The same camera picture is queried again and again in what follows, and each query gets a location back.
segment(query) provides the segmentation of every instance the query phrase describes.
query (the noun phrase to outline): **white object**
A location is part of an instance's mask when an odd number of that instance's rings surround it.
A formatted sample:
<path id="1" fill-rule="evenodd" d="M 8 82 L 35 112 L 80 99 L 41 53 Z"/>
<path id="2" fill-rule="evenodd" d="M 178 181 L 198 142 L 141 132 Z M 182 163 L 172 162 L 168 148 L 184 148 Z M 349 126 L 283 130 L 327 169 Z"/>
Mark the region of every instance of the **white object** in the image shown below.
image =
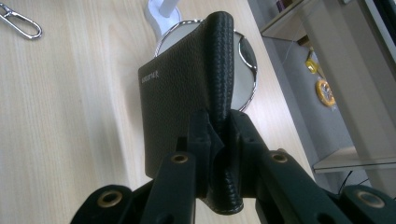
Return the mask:
<path id="1" fill-rule="evenodd" d="M 172 26 L 181 21 L 181 15 L 176 7 L 178 0 L 148 0 L 145 16 L 154 30 L 157 40 Z"/>

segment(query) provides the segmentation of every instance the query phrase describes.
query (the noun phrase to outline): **leather wallet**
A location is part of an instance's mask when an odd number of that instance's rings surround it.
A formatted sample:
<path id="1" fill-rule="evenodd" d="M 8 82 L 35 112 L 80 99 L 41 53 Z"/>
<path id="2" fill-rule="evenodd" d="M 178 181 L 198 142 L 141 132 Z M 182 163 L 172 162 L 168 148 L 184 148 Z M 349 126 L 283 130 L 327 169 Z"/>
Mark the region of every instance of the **leather wallet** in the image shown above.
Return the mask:
<path id="1" fill-rule="evenodd" d="M 208 111 L 219 136 L 233 97 L 233 17 L 210 14 L 194 31 L 139 71 L 146 175 L 186 137 L 190 115 Z"/>

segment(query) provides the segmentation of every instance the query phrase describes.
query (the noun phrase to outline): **keychain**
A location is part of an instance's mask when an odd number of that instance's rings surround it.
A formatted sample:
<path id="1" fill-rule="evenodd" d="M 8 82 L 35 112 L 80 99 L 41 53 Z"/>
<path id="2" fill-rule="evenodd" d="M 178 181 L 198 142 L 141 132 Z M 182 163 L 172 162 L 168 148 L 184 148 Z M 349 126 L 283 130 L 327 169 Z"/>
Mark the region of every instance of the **keychain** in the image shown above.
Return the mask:
<path id="1" fill-rule="evenodd" d="M 10 27 L 14 28 L 20 35 L 23 35 L 25 38 L 30 39 L 30 40 L 35 40 L 41 37 L 41 35 L 43 34 L 43 31 L 41 29 L 41 27 L 35 23 L 34 21 L 30 20 L 29 18 L 26 18 L 24 16 L 22 16 L 21 14 L 19 14 L 18 12 L 12 10 L 11 8 L 7 7 L 6 5 L 4 5 L 3 3 L 0 3 L 0 8 L 2 8 L 6 14 L 5 15 L 1 15 L 0 14 L 0 19 L 2 21 L 4 21 L 6 24 L 8 24 Z M 14 23 L 12 23 L 8 18 L 11 17 L 15 17 L 21 21 L 27 21 L 30 22 L 35 29 L 37 30 L 37 34 L 36 35 L 28 35 L 26 34 L 23 30 L 21 30 L 18 26 L 16 26 Z"/>

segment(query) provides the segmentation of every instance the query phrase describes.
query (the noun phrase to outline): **light wood surface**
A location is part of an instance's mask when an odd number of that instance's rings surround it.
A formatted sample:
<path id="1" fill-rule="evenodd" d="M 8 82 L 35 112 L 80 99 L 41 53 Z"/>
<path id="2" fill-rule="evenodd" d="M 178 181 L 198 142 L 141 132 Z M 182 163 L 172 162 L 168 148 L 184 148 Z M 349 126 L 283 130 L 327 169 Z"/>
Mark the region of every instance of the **light wood surface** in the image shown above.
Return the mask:
<path id="1" fill-rule="evenodd" d="M 147 1 L 2 2 L 44 35 L 28 41 L 0 22 L 0 223 L 68 223 L 96 189 L 148 182 L 137 82 L 156 46 Z M 233 15 L 259 66 L 247 113 L 270 149 L 285 148 L 312 175 L 248 2 L 178 7 L 184 20 Z M 197 203 L 196 223 L 258 222 L 252 200 L 232 217 Z"/>

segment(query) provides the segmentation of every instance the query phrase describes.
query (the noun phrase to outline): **white shelf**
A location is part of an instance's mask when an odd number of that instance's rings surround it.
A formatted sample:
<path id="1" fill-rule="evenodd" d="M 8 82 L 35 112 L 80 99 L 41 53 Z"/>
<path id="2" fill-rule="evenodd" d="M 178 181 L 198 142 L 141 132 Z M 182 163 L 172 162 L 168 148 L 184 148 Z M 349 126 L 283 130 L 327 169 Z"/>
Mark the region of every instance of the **white shelf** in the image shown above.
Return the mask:
<path id="1" fill-rule="evenodd" d="M 341 148 L 314 165 L 314 171 L 317 174 L 391 168 L 396 168 L 396 157 L 361 160 L 354 147 Z"/>
<path id="2" fill-rule="evenodd" d="M 305 29 L 301 25 L 301 17 L 299 9 L 306 5 L 309 0 L 296 0 L 288 6 L 286 9 L 276 15 L 271 21 L 260 29 L 263 36 L 287 39 L 287 40 L 298 40 L 305 36 Z"/>

